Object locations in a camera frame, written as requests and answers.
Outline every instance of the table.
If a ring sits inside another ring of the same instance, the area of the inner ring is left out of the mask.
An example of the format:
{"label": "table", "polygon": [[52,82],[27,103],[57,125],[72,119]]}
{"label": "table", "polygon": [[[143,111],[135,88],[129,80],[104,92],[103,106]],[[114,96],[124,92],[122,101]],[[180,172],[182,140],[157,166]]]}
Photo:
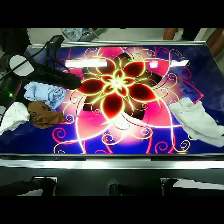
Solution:
{"label": "table", "polygon": [[[30,46],[26,56],[34,54],[42,46]],[[122,54],[130,57],[132,64],[128,62],[131,64],[129,68]],[[205,42],[78,42],[63,44],[57,52],[57,59],[62,63],[92,57],[106,59],[110,68],[106,71],[103,68],[71,68],[70,72],[85,81],[92,80],[94,83],[90,85],[94,86],[101,85],[99,74],[125,78],[128,74],[132,77],[126,80],[130,85],[124,86],[123,92],[118,92],[118,88],[110,92],[111,89],[106,87],[113,80],[110,82],[110,77],[105,76],[105,94],[100,95],[102,89],[95,89],[94,94],[88,92],[88,88],[81,92],[67,90],[64,102],[57,108],[64,112],[67,122],[45,130],[27,123],[14,132],[4,133],[0,137],[2,155],[67,154],[82,157],[106,154],[148,158],[145,156],[215,155],[224,152],[224,147],[191,140],[168,109],[170,103],[182,97],[190,97],[194,102],[201,100],[206,112],[218,124],[224,125],[224,78]],[[46,52],[43,51],[34,59],[44,63],[45,58]],[[58,66],[58,69],[64,70],[64,67]],[[144,99],[141,92],[150,97]],[[113,94],[120,97],[105,100],[106,96]],[[96,104],[92,106],[90,102],[94,100]],[[121,113],[117,119],[108,121],[107,118],[119,110]]]}

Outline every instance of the flower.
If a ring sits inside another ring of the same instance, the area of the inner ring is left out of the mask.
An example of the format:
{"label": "flower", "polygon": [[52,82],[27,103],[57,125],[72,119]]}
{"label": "flower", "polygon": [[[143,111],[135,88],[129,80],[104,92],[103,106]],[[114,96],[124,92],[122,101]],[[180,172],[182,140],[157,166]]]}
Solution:
{"label": "flower", "polygon": [[131,61],[126,53],[114,60],[99,58],[105,59],[107,66],[89,68],[77,90],[89,97],[87,103],[94,105],[100,100],[97,109],[107,119],[113,119],[123,111],[133,114],[139,105],[156,100],[148,79],[152,74],[146,72],[144,61]]}

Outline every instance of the white cloth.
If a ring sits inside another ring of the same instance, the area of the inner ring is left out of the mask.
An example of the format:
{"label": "white cloth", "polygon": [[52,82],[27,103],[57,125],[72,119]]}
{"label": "white cloth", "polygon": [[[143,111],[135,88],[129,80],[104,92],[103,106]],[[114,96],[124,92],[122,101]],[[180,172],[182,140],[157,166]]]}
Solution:
{"label": "white cloth", "polygon": [[216,124],[205,112],[201,101],[194,104],[190,98],[182,98],[169,108],[191,138],[217,147],[224,146],[224,126]]}
{"label": "white cloth", "polygon": [[14,102],[5,112],[0,126],[0,136],[7,130],[14,131],[20,124],[29,121],[30,114],[23,103]]}

